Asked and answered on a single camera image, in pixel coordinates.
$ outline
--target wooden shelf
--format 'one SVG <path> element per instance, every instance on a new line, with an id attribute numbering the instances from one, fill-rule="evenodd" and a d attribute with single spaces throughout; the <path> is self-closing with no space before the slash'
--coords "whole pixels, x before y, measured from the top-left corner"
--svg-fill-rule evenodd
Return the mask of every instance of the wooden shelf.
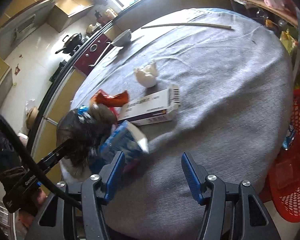
<path id="1" fill-rule="evenodd" d="M 273 8 L 267 6 L 263 0 L 241 0 L 241 1 L 249 2 L 249 3 L 252 3 L 252 4 L 254 4 L 256 6 L 259 6 L 263 9 L 266 9 L 267 11 L 274 13 L 275 15 L 281 17 L 282 19 L 284 19 L 288 23 L 290 23 L 293 26 L 295 26 L 296 28 L 298 28 L 297 18 L 295 16 L 293 16 L 288 11 L 279 11 L 277 9 L 273 9 Z"/>

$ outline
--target kitchen floor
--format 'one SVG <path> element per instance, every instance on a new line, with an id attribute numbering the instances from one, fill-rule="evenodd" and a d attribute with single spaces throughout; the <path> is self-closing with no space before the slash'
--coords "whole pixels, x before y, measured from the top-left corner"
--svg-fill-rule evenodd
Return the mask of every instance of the kitchen floor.
<path id="1" fill-rule="evenodd" d="M 300 228 L 300 223 L 290 223 L 284 220 L 275 209 L 272 201 L 266 202 L 265 206 L 277 227 L 281 240 L 293 240 Z"/>
<path id="2" fill-rule="evenodd" d="M 52 84 L 49 78 L 62 60 L 70 58 L 68 54 L 62 52 L 55 54 L 63 47 L 62 39 L 66 35 L 71 37 L 79 32 L 85 37 L 89 24 L 91 20 L 85 16 L 58 33 L 45 23 L 26 37 L 6 58 L 5 62 L 10 65 L 13 72 L 16 67 L 20 69 L 17 75 L 13 74 L 13 87 L 0 110 L 15 132 L 19 132 L 23 126 L 26 101 L 35 99 L 35 106 L 39 107 Z"/>

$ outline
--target frying pan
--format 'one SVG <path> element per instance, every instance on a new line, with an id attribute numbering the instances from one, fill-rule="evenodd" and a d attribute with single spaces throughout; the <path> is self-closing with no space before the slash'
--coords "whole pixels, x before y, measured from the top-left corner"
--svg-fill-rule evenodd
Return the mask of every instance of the frying pan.
<path id="1" fill-rule="evenodd" d="M 81 33 L 76 33 L 76 34 L 73 34 L 64 44 L 63 48 L 62 49 L 59 49 L 57 50 L 55 53 L 58 54 L 59 52 L 63 51 L 64 54 L 69 54 L 71 53 L 74 48 L 80 44 L 80 41 L 82 39 L 82 35 Z"/>

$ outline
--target round table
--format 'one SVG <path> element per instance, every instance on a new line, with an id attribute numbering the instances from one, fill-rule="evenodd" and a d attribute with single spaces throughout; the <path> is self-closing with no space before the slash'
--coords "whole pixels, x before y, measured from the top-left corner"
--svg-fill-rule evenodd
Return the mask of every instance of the round table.
<path id="1" fill-rule="evenodd" d="M 123 176 L 104 208 L 112 229 L 138 239 L 195 239 L 204 207 L 191 196 L 181 169 L 183 152 L 223 181 L 247 179 L 259 192 L 290 120 L 291 60 L 272 32 L 246 17 L 205 9 L 175 12 L 149 25 L 177 21 L 233 29 L 138 29 L 130 45 L 114 48 L 96 66 L 71 104 L 72 109 L 88 104 L 98 89 L 109 95 L 127 90 L 134 100 L 172 83 L 180 88 L 173 121 L 139 127 L 150 154 Z M 146 89 L 133 68 L 151 60 L 160 75 Z"/>

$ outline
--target black cable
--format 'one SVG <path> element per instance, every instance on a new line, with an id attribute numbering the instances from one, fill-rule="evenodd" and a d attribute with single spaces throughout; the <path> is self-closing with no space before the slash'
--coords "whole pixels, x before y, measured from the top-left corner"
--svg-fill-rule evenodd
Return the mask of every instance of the black cable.
<path id="1" fill-rule="evenodd" d="M 37 177 L 37 179 L 52 193 L 56 196 L 62 198 L 64 201 L 68 202 L 70 205 L 82 210 L 81 204 L 75 199 L 71 198 L 67 193 L 56 187 L 38 168 L 37 164 L 34 162 L 30 154 L 27 152 L 26 148 L 23 146 L 19 140 L 16 133 L 13 131 L 8 122 L 0 115 L 0 131 L 6 136 L 10 141 L 15 151 L 19 154 L 21 159 L 28 165 L 32 173 Z"/>

